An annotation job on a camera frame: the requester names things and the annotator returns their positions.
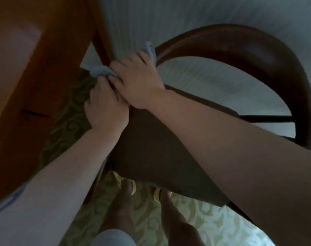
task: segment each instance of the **leg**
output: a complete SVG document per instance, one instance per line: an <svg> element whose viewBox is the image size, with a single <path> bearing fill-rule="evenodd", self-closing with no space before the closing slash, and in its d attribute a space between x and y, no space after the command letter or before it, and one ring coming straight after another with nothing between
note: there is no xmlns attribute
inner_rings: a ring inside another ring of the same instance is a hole
<svg viewBox="0 0 311 246"><path fill-rule="evenodd" d="M169 193L165 190L160 192L160 204L161 224L169 246L205 246L197 229L186 222L183 215L174 207Z"/></svg>
<svg viewBox="0 0 311 246"><path fill-rule="evenodd" d="M113 199L99 233L108 229L119 229L135 239L135 225L132 214L132 181L123 179L121 189Z"/></svg>

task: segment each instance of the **chair backrest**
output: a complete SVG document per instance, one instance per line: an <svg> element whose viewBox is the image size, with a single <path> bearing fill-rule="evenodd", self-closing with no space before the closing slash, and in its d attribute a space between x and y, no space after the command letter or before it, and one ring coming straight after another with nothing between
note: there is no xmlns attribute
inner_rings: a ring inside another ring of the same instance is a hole
<svg viewBox="0 0 311 246"><path fill-rule="evenodd" d="M156 53L157 65L176 57L204 57L234 66L260 80L290 109L296 128L295 142L311 150L311 89L307 76L294 53L275 37L243 25L210 25L166 41L156 48Z"/></svg>

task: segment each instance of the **patterned carpet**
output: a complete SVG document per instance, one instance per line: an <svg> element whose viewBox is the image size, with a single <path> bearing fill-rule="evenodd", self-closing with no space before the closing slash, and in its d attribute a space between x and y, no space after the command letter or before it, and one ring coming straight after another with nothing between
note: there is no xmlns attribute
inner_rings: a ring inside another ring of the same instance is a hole
<svg viewBox="0 0 311 246"><path fill-rule="evenodd" d="M83 103L93 85L89 72L81 69L69 91L68 104L60 112L49 135L41 155L41 167L66 151L90 128ZM95 198L81 207L60 245L90 245L118 190L114 176L109 174L98 186ZM227 207L219 208L177 194L172 196L172 201L187 221L199 230L206 245L274 245L264 232ZM137 245L167 245L161 227L160 205L153 201L152 188L137 183L133 204Z"/></svg>

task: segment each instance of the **shorts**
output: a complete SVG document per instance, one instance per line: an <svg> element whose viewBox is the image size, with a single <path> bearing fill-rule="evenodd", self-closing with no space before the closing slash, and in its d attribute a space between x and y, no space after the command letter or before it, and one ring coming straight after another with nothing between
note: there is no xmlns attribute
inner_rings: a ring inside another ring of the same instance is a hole
<svg viewBox="0 0 311 246"><path fill-rule="evenodd" d="M126 232L110 229L98 234L91 246L136 246L136 243Z"/></svg>

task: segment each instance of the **brown seat cushion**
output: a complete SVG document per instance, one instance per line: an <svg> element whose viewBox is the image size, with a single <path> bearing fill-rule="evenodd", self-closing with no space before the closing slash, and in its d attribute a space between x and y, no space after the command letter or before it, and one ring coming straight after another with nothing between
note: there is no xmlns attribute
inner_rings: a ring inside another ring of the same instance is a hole
<svg viewBox="0 0 311 246"><path fill-rule="evenodd" d="M224 106L167 86L179 94L221 110ZM147 182L174 193L223 206L230 200L213 183L180 140L147 110L132 108L129 124L113 149L110 160L118 174Z"/></svg>

